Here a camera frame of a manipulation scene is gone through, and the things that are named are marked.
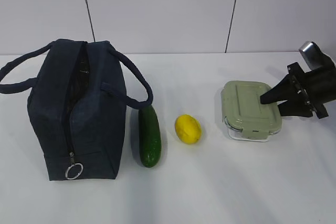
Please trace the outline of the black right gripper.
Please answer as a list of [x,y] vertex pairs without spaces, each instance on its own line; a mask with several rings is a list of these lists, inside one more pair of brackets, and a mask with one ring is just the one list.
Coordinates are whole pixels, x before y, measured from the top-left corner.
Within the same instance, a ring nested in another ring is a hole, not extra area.
[[261,104],[278,102],[281,116],[319,119],[329,116],[325,104],[335,100],[335,65],[304,72],[297,62],[288,66],[288,74],[271,90],[260,96]]

